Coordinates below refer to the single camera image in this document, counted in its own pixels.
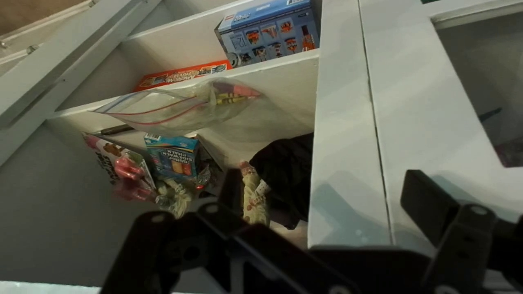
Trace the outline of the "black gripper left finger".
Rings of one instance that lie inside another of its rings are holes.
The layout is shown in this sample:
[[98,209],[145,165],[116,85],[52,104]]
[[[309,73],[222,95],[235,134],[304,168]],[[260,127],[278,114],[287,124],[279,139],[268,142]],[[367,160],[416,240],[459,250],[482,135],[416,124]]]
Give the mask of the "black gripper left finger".
[[224,173],[222,188],[219,193],[219,204],[232,212],[238,212],[242,204],[240,196],[240,171],[237,168],[229,168]]

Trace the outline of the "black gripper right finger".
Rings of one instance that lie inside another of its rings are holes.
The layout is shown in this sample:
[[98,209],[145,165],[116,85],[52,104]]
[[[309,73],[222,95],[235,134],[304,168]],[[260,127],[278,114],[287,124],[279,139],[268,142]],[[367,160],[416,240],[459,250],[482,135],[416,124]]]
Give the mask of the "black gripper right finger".
[[400,237],[400,245],[418,253],[431,253],[456,215],[457,201],[421,170],[407,170],[400,207],[410,224]]

